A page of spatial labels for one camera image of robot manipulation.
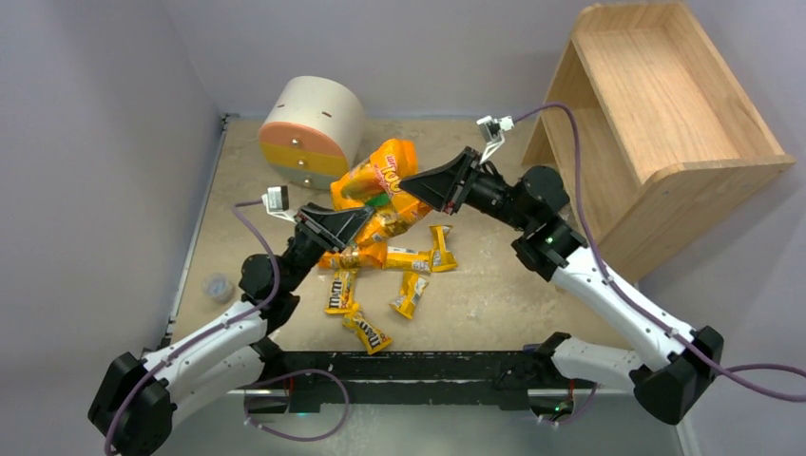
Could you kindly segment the large orange candy bag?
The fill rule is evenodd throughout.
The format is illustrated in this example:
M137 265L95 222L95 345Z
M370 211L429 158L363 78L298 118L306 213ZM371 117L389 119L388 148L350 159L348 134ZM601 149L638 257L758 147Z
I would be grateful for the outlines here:
M385 196L392 208L406 220L424 218L431 207L401 188L404 178L418 172L415 145L409 140L389 139L362 163L330 186L336 210L355 208Z
M322 269L382 269L387 256L388 241L407 233L432 211L424 204L399 213L391 205L376 207L371 219L340 253L326 252L318 261Z

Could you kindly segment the yellow candy pack horizontal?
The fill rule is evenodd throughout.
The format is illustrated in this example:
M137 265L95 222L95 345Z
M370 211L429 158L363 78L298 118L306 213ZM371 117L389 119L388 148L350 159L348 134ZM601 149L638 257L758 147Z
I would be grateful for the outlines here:
M430 274L432 272L432 254L430 251L415 251L388 246L384 268Z

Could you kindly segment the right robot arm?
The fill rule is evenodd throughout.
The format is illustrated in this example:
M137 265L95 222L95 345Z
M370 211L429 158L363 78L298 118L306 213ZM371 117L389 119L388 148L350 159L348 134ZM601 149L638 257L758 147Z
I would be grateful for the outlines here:
M470 206L520 232L511 244L520 262L584 302L631 346L620 350L557 332L536 356L559 375L629 391L668 425L678 424L714 382L711 365L721 359L722 335L661 309L596 258L558 214L569 196L556 170L535 165L510 185L467 147L454 160L403 179L400 187L436 211L452 215Z

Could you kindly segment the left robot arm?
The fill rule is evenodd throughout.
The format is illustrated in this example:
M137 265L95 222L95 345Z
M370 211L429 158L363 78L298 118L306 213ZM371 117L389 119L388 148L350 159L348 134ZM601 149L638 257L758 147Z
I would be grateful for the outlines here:
M276 365L270 333L295 311L297 287L326 253L348 247L374 215L359 206L335 211L314 203L291 214L292 236L281 254L264 251L241 266L241 298L187 337L144 356L112 360L87 418L105 438L107 455L151 455L174 427L230 390L257 383Z

